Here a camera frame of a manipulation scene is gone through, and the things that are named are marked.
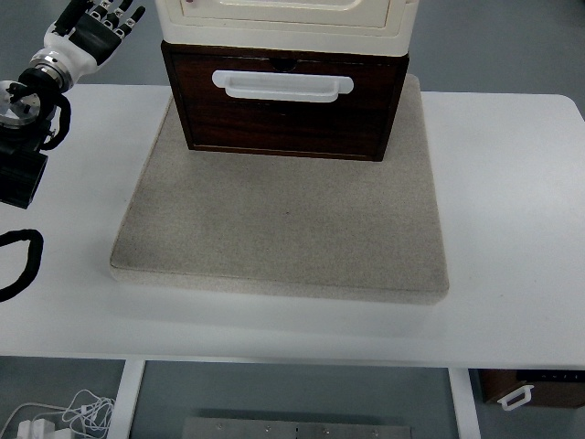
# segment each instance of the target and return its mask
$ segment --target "white handle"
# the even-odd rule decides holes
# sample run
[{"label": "white handle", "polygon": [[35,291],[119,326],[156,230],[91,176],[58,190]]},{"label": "white handle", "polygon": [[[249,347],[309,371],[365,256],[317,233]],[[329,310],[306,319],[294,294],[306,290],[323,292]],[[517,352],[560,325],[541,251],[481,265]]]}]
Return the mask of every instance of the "white handle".
[{"label": "white handle", "polygon": [[333,102],[354,89],[347,76],[216,70],[211,79],[232,98],[268,101]]},{"label": "white handle", "polygon": [[[522,386],[521,388],[516,389],[515,391],[513,391],[511,393],[508,393],[504,398],[501,398],[497,401],[500,404],[502,404],[502,408],[506,412],[510,412],[511,410],[514,410],[514,409],[520,407],[521,405],[524,405],[527,402],[530,402],[530,400],[532,400],[532,393],[530,393],[531,389],[534,389],[534,386],[531,386],[531,385]],[[508,405],[508,403],[510,401],[512,401],[515,397],[522,395],[523,393],[524,393],[524,397],[521,400],[518,400],[511,405]]]}]

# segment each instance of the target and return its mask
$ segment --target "beige mat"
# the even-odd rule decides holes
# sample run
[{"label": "beige mat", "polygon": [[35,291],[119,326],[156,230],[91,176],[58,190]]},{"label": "beige mat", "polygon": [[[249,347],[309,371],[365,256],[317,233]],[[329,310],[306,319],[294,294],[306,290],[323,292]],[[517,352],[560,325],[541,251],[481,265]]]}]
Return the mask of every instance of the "beige mat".
[{"label": "beige mat", "polygon": [[172,103],[112,250],[140,284],[424,303],[448,289],[420,86],[381,163],[194,152]]}]

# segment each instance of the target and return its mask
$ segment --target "robot finger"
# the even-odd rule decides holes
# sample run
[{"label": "robot finger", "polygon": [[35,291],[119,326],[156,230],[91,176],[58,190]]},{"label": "robot finger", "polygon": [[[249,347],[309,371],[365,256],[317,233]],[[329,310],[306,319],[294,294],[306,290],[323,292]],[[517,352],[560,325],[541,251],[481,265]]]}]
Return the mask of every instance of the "robot finger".
[{"label": "robot finger", "polygon": [[93,0],[71,0],[55,22],[54,34],[66,36],[81,17],[93,6]]},{"label": "robot finger", "polygon": [[132,1],[133,0],[123,0],[122,3],[113,12],[110,12],[106,16],[103,24],[114,30],[120,24],[120,18],[122,18],[123,13],[128,10],[132,4]]},{"label": "robot finger", "polygon": [[96,20],[101,21],[108,14],[108,9],[111,5],[112,2],[110,0],[101,0],[100,4],[90,12],[90,15]]},{"label": "robot finger", "polygon": [[133,27],[138,23],[138,20],[143,16],[144,11],[146,9],[144,6],[139,6],[132,16],[126,20],[126,22],[121,25],[120,27],[114,29],[114,33],[120,37],[120,39],[124,39],[128,37],[128,35],[132,32]]}]

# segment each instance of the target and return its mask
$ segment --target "gray floor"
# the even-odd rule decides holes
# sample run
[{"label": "gray floor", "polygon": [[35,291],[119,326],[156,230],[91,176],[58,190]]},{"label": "gray floor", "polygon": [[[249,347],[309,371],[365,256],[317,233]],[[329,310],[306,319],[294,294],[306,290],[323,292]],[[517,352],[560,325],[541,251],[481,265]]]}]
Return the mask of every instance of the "gray floor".
[{"label": "gray floor", "polygon": [[[48,23],[67,2],[0,2],[0,80],[15,80],[27,67],[42,47]],[[139,3],[148,9],[140,26],[103,70],[82,82],[168,84],[154,0]],[[584,48],[583,0],[421,0],[409,71],[425,91],[563,94],[585,114]],[[20,403],[25,392],[21,383],[40,376],[47,372],[39,362],[0,367],[0,423],[3,413]],[[51,394],[45,388],[36,398],[48,401]],[[585,409],[522,411],[502,418],[478,402],[478,415],[486,438],[585,435]],[[534,433],[527,431],[530,426]]]},{"label": "gray floor", "polygon": [[446,369],[149,362],[132,439],[180,439],[186,417],[411,427],[456,438]]}]

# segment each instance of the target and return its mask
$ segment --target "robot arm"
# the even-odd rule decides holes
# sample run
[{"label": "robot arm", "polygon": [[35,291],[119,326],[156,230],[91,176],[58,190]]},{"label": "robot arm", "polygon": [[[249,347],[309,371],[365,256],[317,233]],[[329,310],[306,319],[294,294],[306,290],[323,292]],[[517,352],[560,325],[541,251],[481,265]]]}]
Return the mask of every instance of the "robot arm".
[{"label": "robot arm", "polygon": [[[0,202],[22,209],[32,202],[48,160],[40,151],[58,146],[69,131],[71,109],[62,93],[99,70],[132,32],[144,7],[122,21],[131,3],[123,0],[109,12],[109,0],[97,6],[92,0],[71,0],[18,80],[0,81]],[[57,108],[55,133],[51,121]],[[10,231],[0,236],[0,247],[16,241],[30,241],[27,267],[14,284],[0,289],[0,302],[27,288],[40,265],[40,233]]]}]

